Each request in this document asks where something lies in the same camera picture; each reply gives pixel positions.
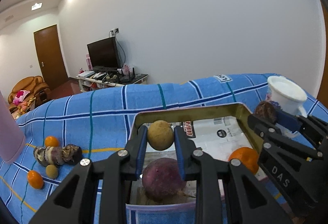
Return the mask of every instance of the mug handle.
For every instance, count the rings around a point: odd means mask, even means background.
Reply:
[[[299,106],[298,107],[298,111],[301,113],[301,115],[305,118],[307,118],[307,113],[306,113],[306,110],[303,106]]]

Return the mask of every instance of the barcode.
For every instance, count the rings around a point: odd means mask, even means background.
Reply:
[[[215,118],[214,119],[214,124],[217,125],[217,124],[222,124],[223,123],[223,118]]]

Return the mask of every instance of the television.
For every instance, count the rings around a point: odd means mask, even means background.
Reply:
[[[92,67],[120,68],[115,37],[106,38],[87,45]]]

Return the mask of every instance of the small orange fruit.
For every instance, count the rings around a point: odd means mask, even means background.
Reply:
[[[27,173],[27,181],[35,189],[41,189],[43,186],[43,178],[35,170],[30,170]]]
[[[237,158],[248,168],[254,175],[259,170],[257,161],[259,154],[252,148],[241,147],[231,153],[228,161]]]
[[[45,144],[46,147],[48,147],[48,146],[59,146],[59,141],[55,136],[48,136],[44,140],[44,144]]]

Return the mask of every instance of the pink cushion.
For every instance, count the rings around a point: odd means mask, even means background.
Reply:
[[[25,99],[25,97],[30,93],[30,91],[26,91],[26,90],[21,90],[21,91],[18,91],[14,100],[13,100],[13,103],[18,106],[18,104],[20,102],[23,102],[23,100]]]

